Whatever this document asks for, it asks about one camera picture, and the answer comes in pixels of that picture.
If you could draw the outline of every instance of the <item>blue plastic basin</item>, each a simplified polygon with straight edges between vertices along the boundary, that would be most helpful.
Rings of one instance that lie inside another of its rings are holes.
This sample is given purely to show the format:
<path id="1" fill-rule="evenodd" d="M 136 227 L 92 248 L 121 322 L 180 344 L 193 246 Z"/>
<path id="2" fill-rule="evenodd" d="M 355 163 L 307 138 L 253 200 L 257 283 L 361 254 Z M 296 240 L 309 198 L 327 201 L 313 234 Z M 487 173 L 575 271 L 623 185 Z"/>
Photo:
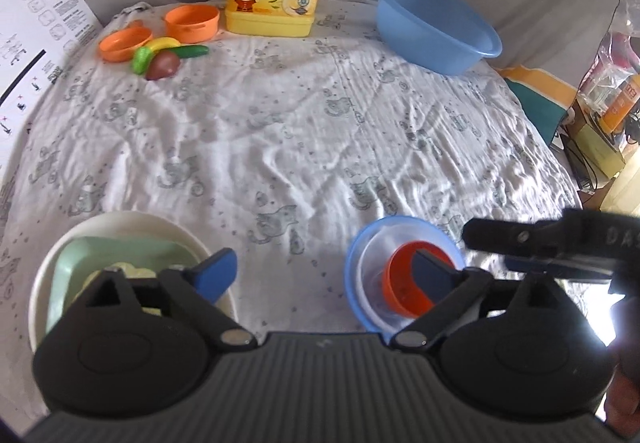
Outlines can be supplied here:
<path id="1" fill-rule="evenodd" d="M 378 31 L 405 60 L 451 76 L 502 53 L 498 33 L 461 0 L 379 0 Z"/>

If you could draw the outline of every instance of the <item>orange toy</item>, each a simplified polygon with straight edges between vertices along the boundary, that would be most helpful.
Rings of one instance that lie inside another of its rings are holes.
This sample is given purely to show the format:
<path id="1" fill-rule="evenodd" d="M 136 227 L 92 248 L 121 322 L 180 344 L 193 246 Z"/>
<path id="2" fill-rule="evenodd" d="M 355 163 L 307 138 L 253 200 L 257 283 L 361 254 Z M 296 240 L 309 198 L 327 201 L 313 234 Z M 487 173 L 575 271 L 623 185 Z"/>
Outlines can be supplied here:
<path id="1" fill-rule="evenodd" d="M 218 32 L 220 12 L 207 4 L 185 4 L 164 16 L 166 34 L 180 44 L 196 44 L 212 39 Z"/>
<path id="2" fill-rule="evenodd" d="M 153 38 L 151 29 L 145 28 L 141 20 L 134 20 L 123 30 L 103 38 L 98 45 L 100 56 L 107 62 L 127 62 L 136 49 Z"/>
<path id="3" fill-rule="evenodd" d="M 429 251 L 443 263 L 454 267 L 446 253 L 426 241 L 412 241 L 396 250 L 382 274 L 382 294 L 393 311 L 407 318 L 417 318 L 433 307 L 433 301 L 418 288 L 412 277 L 411 261 L 419 249 Z"/>

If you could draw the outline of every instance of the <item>toy cucumber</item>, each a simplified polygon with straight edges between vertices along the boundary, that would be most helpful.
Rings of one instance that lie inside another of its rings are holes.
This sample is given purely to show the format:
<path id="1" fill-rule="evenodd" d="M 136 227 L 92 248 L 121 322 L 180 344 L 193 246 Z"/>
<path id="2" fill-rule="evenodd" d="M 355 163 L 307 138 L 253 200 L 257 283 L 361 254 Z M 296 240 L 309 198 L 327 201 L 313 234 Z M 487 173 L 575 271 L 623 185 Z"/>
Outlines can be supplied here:
<path id="1" fill-rule="evenodd" d="M 201 45 L 180 46 L 176 48 L 168 48 L 168 50 L 174 52 L 180 58 L 195 58 L 209 54 L 209 48 Z"/>

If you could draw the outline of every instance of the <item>yellow stripe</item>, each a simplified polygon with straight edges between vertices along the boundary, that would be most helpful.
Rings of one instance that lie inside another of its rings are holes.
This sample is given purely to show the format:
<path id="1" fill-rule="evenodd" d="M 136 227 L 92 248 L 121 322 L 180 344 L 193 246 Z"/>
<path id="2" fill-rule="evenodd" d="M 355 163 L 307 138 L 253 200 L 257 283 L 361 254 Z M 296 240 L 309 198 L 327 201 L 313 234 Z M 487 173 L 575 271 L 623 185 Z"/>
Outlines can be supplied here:
<path id="1" fill-rule="evenodd" d="M 517 82 L 540 93 L 547 100 L 557 103 L 562 108 L 571 107 L 574 103 L 577 89 L 551 73 L 542 69 L 529 69 L 524 66 L 499 69 L 498 73 L 503 78 Z"/>

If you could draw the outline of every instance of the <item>white bedsheet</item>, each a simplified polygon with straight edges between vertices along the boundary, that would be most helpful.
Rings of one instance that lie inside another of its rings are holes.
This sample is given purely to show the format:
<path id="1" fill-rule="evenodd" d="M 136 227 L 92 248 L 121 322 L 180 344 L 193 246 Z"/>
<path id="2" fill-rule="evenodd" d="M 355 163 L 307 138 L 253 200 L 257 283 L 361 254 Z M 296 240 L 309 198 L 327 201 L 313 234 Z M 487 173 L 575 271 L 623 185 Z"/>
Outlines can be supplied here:
<path id="1" fill-rule="evenodd" d="M 171 7 L 139 5 L 162 35 Z M 142 210 L 238 252 L 239 321 L 270 330 L 361 329 L 343 289 L 356 232 L 385 214 L 432 221 L 557 217 L 572 183 L 484 62 L 457 78 L 395 56 L 375 8 L 322 1 L 307 39 L 220 33 L 207 57 L 147 82 L 90 46 L 33 116 L 0 199 L 0 414 L 44 412 L 30 374 L 26 302 L 53 243 L 109 210 Z M 485 254 L 469 263 L 490 267 Z"/>

